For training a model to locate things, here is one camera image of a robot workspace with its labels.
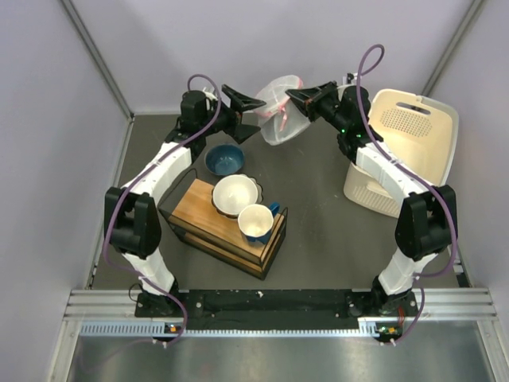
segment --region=wooden tray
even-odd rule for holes
[[[237,220],[220,215],[212,204],[213,186],[196,179],[169,217],[178,237],[260,279],[264,279],[286,235],[286,216],[274,218],[266,245],[249,244]]]

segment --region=dark blue bowl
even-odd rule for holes
[[[215,175],[232,175],[244,166],[244,153],[237,146],[219,145],[205,155],[205,165]]]

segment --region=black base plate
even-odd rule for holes
[[[168,298],[147,300],[138,296],[135,316],[139,318],[181,318],[182,313]],[[319,330],[357,329],[358,315],[350,311],[352,301],[368,301],[370,292],[351,290],[189,290],[177,296],[188,311],[187,329]],[[402,307],[406,316],[417,313],[414,294]],[[363,316],[377,317],[376,309]],[[384,317],[398,319],[398,312]]]

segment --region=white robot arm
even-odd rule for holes
[[[161,156],[175,146],[177,146],[175,142],[163,143],[159,152],[152,161],[146,165],[145,169],[152,165],[156,165],[157,167],[131,190],[132,193],[138,195],[148,193],[153,198],[154,204],[159,204],[163,194],[169,189],[173,181],[192,164],[191,150],[187,147],[181,147],[175,150],[166,160],[159,162]],[[132,181],[126,183],[123,187],[127,187],[131,182]],[[159,246],[157,246],[155,252],[147,256],[146,259],[126,252],[123,252],[122,255],[130,262],[136,271],[143,275],[139,277],[142,282],[143,290],[151,294],[161,294],[161,292],[149,285],[145,279],[149,279],[162,290],[171,290],[175,277],[166,267]]]
[[[372,305],[381,312],[391,311],[398,306],[398,300],[408,295],[415,275],[452,243],[452,230],[449,230],[444,209],[428,188],[398,168],[406,169],[383,143],[383,137],[371,127],[368,129],[372,137],[367,133],[360,113],[362,108],[367,114],[371,107],[366,89],[359,88],[359,100],[356,86],[341,87],[340,93],[341,98],[334,81],[315,88],[286,91],[309,120],[322,117],[333,125],[339,131],[337,141],[341,152],[376,179],[401,206],[395,233],[398,248],[387,268],[375,278],[371,290]],[[457,233],[453,189],[444,185],[434,187],[433,193],[440,195],[447,205]]]
[[[231,100],[229,107],[224,103],[218,103],[215,96],[206,91],[188,91],[183,95],[181,116],[177,125],[166,137],[155,157],[147,163],[140,175],[134,178],[137,183],[125,197],[115,219],[110,244],[140,274],[142,288],[146,293],[162,296],[161,291],[168,293],[176,289],[177,285],[159,250],[161,226],[157,217],[157,205],[165,191],[200,155],[205,148],[208,135],[224,131],[237,143],[242,143],[259,131],[259,127],[242,124],[242,117],[245,111],[261,107],[265,102],[240,94],[227,85],[223,85],[222,91]],[[212,116],[217,113],[218,107],[219,113],[212,123]],[[212,125],[199,138],[185,146],[179,144],[189,139],[207,123]],[[144,178],[138,179],[149,168],[153,169]],[[105,235],[123,190],[133,181],[126,183],[122,188],[111,187],[107,191],[104,211]]]
[[[385,152],[393,156],[385,143],[381,142],[379,145]],[[373,143],[368,143],[365,147],[357,150],[356,165],[378,181],[401,207],[403,201],[411,193],[425,193],[427,189],[396,168],[394,162],[397,161],[395,156],[392,161],[385,159]],[[435,257],[437,257],[437,253],[432,253],[414,261],[405,256],[400,248],[397,248],[389,265],[379,275],[379,282],[385,293],[393,295],[408,291],[414,283],[414,275],[421,273]]]

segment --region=bowl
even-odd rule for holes
[[[246,175],[230,175],[218,181],[212,190],[212,203],[219,213],[237,217],[258,200],[258,187]]]
[[[244,153],[237,146],[219,145],[211,148],[205,155],[205,165],[215,175],[232,175],[244,166]]]

